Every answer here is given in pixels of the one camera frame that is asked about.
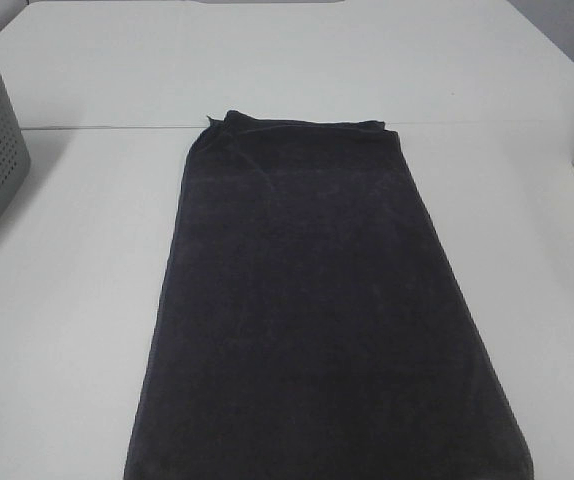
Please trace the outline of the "dark navy towel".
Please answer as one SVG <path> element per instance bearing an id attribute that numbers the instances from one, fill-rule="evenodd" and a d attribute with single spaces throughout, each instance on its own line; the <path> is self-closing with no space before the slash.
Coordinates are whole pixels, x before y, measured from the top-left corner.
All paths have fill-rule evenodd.
<path id="1" fill-rule="evenodd" d="M 379 121 L 211 120 L 183 172 L 127 479 L 530 479 Z"/>

